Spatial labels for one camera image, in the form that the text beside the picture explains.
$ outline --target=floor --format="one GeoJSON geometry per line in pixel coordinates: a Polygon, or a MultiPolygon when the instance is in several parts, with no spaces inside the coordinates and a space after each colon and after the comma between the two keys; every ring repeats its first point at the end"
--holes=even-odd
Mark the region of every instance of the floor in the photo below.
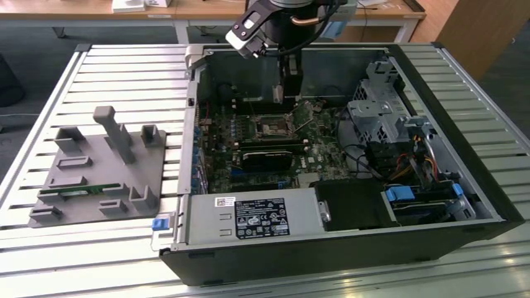
{"type": "MultiPolygon", "coordinates": [[[[222,40],[218,30],[189,29],[190,42],[222,40]]],[[[133,44],[176,43],[170,27],[67,28],[66,38],[58,39],[49,28],[0,28],[0,54],[25,88],[26,96],[13,106],[0,108],[0,115],[37,114],[47,100],[74,46],[78,43],[133,44]]],[[[530,136],[530,23],[515,42],[492,65],[480,85],[521,131],[530,136]]],[[[35,116],[0,117],[0,180],[22,145],[35,116]]]]}

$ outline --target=desk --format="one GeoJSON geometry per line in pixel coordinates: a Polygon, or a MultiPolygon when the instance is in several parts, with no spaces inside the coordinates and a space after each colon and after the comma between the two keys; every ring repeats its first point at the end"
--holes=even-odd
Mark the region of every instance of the desk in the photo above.
{"type": "MultiPolygon", "coordinates": [[[[244,0],[173,0],[168,8],[113,14],[110,0],[3,0],[0,25],[10,27],[126,27],[172,26],[178,43],[189,43],[186,27],[230,26],[242,14],[244,0]]],[[[366,26],[399,27],[395,42],[407,42],[423,12],[412,12],[401,0],[395,7],[365,11],[366,26]]],[[[364,26],[364,11],[357,9],[348,26],[364,26]]]]}

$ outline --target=motherboard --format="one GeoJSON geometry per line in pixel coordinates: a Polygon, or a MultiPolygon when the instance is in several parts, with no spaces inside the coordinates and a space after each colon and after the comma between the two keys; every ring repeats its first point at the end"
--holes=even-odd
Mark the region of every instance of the motherboard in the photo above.
{"type": "Polygon", "coordinates": [[[308,187],[350,177],[333,134],[336,108],[300,100],[285,114],[208,103],[200,122],[208,193],[308,187]]]}

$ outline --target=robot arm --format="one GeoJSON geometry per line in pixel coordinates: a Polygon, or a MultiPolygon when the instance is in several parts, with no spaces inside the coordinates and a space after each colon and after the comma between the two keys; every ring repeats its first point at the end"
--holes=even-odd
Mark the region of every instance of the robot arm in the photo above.
{"type": "Polygon", "coordinates": [[[234,22],[225,39],[237,52],[249,56],[281,57],[297,52],[318,37],[330,15],[346,0],[257,0],[234,22]],[[317,17],[317,9],[326,12],[317,17]],[[269,52],[266,41],[277,44],[269,52]]]}

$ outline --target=green circuit board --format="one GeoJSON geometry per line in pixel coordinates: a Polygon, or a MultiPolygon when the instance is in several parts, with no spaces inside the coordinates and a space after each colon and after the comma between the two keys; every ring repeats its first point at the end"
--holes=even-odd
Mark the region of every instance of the green circuit board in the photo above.
{"type": "Polygon", "coordinates": [[[298,188],[298,177],[308,173],[318,180],[350,177],[332,135],[334,111],[322,109],[317,101],[304,101],[286,114],[236,115],[232,109],[220,107],[210,125],[202,126],[208,193],[298,188]],[[242,171],[237,144],[257,142],[266,152],[281,151],[268,142],[290,139],[305,140],[306,145],[302,154],[292,155],[288,170],[242,171]]]}

